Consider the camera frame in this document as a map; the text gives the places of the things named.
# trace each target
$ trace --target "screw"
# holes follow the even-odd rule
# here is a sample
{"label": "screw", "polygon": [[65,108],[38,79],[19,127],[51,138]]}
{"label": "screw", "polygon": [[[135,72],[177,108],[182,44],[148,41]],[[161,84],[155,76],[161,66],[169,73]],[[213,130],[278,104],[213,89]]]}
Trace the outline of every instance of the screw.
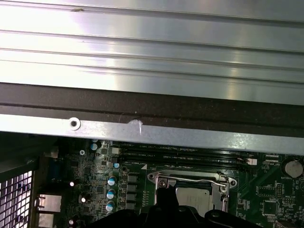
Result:
{"label": "screw", "polygon": [[226,188],[226,187],[220,187],[220,190],[221,190],[222,192],[225,192],[225,191],[227,191],[227,188]]}
{"label": "screw", "polygon": [[215,218],[218,218],[219,217],[219,214],[217,212],[212,212],[211,213],[211,216],[212,217],[215,217]]}
{"label": "screw", "polygon": [[158,186],[160,186],[161,188],[166,187],[166,182],[164,180],[160,180],[158,182]]}

